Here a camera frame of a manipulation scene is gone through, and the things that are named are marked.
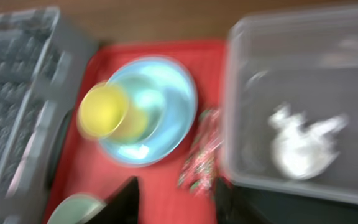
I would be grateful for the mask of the green bowl with food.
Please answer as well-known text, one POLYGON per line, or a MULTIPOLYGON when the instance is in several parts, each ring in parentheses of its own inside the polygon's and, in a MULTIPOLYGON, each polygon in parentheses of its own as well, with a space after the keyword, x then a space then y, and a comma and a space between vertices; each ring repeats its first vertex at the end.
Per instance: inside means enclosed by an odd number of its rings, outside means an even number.
POLYGON ((48 224, 83 224, 99 213, 106 203, 89 194, 73 194, 60 203, 48 224))

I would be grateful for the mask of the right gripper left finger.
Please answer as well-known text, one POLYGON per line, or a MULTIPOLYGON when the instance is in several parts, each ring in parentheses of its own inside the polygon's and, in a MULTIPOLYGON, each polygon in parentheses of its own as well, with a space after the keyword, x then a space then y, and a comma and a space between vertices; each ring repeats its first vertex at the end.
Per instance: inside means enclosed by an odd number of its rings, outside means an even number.
POLYGON ((138 224, 139 203, 138 178, 130 177, 85 224, 138 224))

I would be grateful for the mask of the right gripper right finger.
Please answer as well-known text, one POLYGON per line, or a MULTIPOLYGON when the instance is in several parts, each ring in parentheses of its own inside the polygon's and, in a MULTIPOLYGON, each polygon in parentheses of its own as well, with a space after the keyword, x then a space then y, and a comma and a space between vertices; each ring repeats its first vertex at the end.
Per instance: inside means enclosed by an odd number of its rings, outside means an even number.
POLYGON ((246 202, 239 187, 223 177, 216 179, 214 201, 217 224, 271 224, 246 202))

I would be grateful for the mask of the white tissue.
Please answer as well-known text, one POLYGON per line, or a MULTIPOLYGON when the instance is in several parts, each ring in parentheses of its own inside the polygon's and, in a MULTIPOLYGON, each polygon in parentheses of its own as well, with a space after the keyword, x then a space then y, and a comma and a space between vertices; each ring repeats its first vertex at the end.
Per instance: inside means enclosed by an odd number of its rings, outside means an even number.
POLYGON ((336 136, 348 121, 345 114, 340 114, 306 126, 305 113, 292 113, 287 103, 279 105, 268 119, 269 126, 276 131, 271 143, 276 168, 293 180, 322 174, 340 155, 336 136))

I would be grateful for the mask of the red snack wrapper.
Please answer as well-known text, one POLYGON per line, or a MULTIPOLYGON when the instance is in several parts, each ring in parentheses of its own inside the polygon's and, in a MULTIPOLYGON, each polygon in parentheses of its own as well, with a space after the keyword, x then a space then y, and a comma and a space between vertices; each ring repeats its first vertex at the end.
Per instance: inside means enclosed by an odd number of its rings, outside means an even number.
POLYGON ((218 176, 218 151, 222 146, 220 110, 204 110, 197 124, 196 135, 190 147, 177 185, 194 195, 209 195, 218 176))

